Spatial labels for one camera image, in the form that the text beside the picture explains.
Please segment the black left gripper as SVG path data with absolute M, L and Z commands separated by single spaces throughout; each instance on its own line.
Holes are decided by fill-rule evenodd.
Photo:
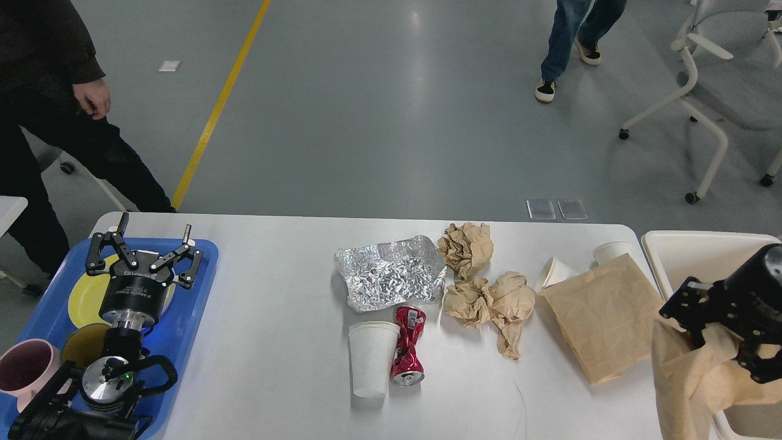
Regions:
M 122 212 L 115 231 L 94 233 L 87 251 L 86 274 L 97 276 L 109 273 L 109 282 L 101 302 L 98 315 L 107 323 L 115 324 L 123 318 L 137 318 L 140 328 L 151 328 L 159 323 L 167 301 L 167 294 L 173 292 L 172 284 L 187 290 L 196 280 L 203 251 L 190 239 L 192 226 L 187 224 L 181 245 L 161 256 L 157 252 L 139 250 L 134 252 L 125 243 L 128 212 Z M 106 246 L 114 248 L 120 257 L 106 269 L 101 250 Z M 190 267 L 176 273 L 176 265 L 190 261 Z

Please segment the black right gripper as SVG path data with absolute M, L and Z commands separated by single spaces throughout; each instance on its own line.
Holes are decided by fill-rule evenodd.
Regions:
M 734 273 L 714 284 L 690 276 L 659 310 L 690 334 L 693 346 L 706 343 L 707 323 L 721 323 L 743 338 L 735 362 L 752 381 L 781 378 L 781 245 L 765 245 Z

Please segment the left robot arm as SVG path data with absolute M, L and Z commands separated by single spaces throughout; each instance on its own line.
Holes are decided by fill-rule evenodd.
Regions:
M 2 356 L 9 439 L 153 439 L 167 422 L 206 307 L 218 250 L 126 238 L 128 214 L 67 254 Z

